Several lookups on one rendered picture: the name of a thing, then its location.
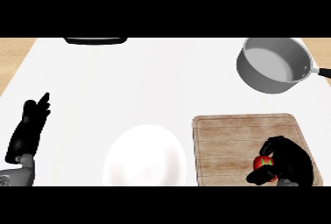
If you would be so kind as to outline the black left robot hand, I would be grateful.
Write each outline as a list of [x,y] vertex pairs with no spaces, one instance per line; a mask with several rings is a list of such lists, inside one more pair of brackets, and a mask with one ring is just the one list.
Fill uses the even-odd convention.
[[9,164],[16,165],[16,157],[23,154],[37,154],[40,135],[50,114],[48,106],[48,94],[44,94],[38,101],[28,100],[23,104],[22,119],[16,125],[4,154],[4,161]]

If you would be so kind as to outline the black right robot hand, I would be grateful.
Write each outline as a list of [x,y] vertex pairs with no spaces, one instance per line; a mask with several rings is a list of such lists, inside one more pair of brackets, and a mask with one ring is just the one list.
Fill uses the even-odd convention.
[[[273,159],[276,181],[289,179],[298,186],[313,185],[311,159],[304,149],[288,138],[283,136],[269,137],[258,156],[269,156]],[[245,180],[258,186],[266,183],[266,181],[258,181],[254,171],[246,175]]]

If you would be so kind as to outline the white plate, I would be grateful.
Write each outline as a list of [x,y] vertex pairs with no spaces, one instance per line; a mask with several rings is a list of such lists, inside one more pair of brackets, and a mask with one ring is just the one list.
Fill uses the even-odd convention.
[[181,144],[161,126],[128,129],[112,144],[102,172],[103,186],[183,186],[187,165]]

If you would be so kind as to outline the wooden cutting board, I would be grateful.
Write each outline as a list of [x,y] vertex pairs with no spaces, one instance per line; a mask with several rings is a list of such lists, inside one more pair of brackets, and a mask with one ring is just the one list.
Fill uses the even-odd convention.
[[198,186],[254,186],[245,177],[264,141],[276,136],[291,139],[311,154],[289,114],[196,116],[192,138]]

